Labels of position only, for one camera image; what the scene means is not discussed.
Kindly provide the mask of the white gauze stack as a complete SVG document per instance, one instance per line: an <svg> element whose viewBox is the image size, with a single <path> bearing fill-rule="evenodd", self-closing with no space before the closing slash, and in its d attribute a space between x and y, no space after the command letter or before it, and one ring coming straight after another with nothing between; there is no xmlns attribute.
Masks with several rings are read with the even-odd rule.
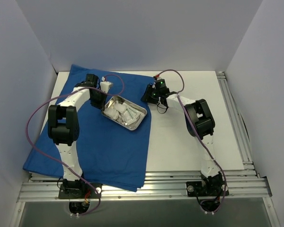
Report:
<svg viewBox="0 0 284 227"><path fill-rule="evenodd" d="M116 109L120 114L124 114L127 111L127 105L124 103L114 104L114 109Z"/></svg>
<svg viewBox="0 0 284 227"><path fill-rule="evenodd" d="M105 114L113 120L117 120L119 118L119 112L114 108L107 108L105 110Z"/></svg>

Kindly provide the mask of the suture packet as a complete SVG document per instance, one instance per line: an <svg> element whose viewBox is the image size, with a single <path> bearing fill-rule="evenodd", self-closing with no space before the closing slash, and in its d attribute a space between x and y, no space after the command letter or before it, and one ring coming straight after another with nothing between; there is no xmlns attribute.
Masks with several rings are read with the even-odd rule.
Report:
<svg viewBox="0 0 284 227"><path fill-rule="evenodd" d="M133 111L132 109L127 109L127 111L122 114L122 118L127 124L131 124L137 121L137 112Z"/></svg>

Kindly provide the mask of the steel instrument tray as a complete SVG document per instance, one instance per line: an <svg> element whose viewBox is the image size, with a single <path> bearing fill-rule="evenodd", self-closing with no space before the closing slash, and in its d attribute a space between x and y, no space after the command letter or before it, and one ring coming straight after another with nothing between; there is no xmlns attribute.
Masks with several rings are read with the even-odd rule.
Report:
<svg viewBox="0 0 284 227"><path fill-rule="evenodd" d="M136 130L147 115L147 110L121 96L114 96L105 104L103 116L125 127Z"/></svg>

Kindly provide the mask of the blue surgical drape cloth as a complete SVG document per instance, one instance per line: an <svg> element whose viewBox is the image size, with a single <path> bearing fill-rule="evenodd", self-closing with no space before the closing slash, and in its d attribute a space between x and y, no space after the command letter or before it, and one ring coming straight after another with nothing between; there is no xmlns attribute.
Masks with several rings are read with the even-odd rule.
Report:
<svg viewBox="0 0 284 227"><path fill-rule="evenodd" d="M68 79L61 91L70 93L87 74L107 76L113 83L110 94L121 97L143 107L141 101L151 77L87 69L72 65ZM125 127L103 116L100 110L86 102L78 111L80 126L76 142L80 167L86 180L121 189L136 191L143 187L150 140L151 114L147 113L136 130Z"/></svg>

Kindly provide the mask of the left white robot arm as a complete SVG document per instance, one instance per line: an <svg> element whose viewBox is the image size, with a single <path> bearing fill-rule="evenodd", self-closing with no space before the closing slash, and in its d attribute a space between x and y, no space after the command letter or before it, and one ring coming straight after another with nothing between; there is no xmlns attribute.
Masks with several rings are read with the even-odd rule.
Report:
<svg viewBox="0 0 284 227"><path fill-rule="evenodd" d="M86 186L79 182L83 171L79 164L77 140L80 134L78 110L87 102L99 110L104 110L107 93L112 87L107 79L88 74L86 79L75 85L71 94L48 109L48 137L59 151L63 167L63 179L72 182L69 193L74 198L85 195Z"/></svg>

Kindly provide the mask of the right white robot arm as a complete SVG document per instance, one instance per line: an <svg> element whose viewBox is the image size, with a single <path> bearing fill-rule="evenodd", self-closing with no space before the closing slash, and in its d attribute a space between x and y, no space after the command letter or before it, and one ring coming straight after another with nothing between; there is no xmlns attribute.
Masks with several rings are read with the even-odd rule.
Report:
<svg viewBox="0 0 284 227"><path fill-rule="evenodd" d="M222 173L218 165L213 148L213 133L215 121L211 110L204 99L193 100L171 92L169 88L159 84L148 84L141 98L149 104L165 106L165 109L173 108L184 113L186 128L192 137L200 143L202 154L201 176L206 180L201 182L201 191L206 195L212 195L218 189L217 182L212 179Z"/></svg>

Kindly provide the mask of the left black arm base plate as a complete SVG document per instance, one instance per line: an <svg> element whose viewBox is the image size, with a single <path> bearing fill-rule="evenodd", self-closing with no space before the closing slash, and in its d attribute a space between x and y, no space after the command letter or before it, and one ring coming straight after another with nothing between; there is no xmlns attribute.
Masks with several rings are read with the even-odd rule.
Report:
<svg viewBox="0 0 284 227"><path fill-rule="evenodd" d="M92 183L98 193L82 181L65 181L61 184L59 190L59 199L98 199L101 197L102 185L100 183Z"/></svg>

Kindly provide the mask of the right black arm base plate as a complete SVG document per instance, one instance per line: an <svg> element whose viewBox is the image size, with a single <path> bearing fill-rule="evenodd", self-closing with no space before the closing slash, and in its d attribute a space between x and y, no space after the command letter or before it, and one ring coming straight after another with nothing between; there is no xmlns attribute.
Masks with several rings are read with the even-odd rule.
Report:
<svg viewBox="0 0 284 227"><path fill-rule="evenodd" d="M225 184L206 184L203 181L186 182L188 197L216 197L223 196Z"/></svg>

